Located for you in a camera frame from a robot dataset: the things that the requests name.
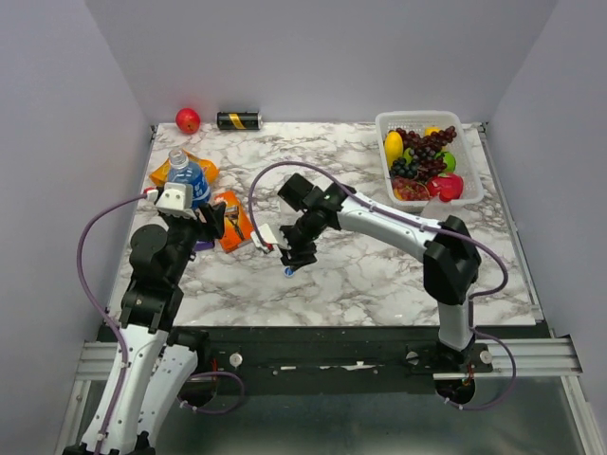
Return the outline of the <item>blue label plastic bottle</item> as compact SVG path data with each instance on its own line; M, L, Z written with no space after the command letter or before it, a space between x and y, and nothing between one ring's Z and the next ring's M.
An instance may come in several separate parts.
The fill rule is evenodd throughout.
M168 171L167 181L192 187L193 209L197 209L201 204L208 203L211 198L211 187L203 169L182 150L171 150L168 159L170 170Z

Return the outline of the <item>red label plastic bottle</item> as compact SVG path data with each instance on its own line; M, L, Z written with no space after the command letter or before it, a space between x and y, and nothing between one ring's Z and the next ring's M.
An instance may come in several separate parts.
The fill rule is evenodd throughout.
M421 216L428 219L445 220L451 211L451 204L442 201L438 196L431 199L424 209Z

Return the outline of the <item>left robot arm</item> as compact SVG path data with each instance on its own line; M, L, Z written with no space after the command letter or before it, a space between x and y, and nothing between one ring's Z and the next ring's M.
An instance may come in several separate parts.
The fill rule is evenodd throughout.
M164 215L165 224L138 228L130 240L132 275L118 321L118 347L89 427L66 454L152 454L160 428L191 374L211 360L203 336L174 328L179 286L199 241L224 234L226 206L202 205L192 218Z

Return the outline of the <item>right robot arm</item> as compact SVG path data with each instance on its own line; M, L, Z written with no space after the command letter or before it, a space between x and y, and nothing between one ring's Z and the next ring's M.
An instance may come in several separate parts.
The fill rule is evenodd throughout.
M438 364L455 372L469 363L474 334L467 297L478 279L481 258L462 220L414 216L336 183L323 191L298 173L286 180L278 195L302 214L294 224L279 228L283 265L296 271L315 263L315 241L328 228L363 234L411 255L422 263L424 289L438 304Z

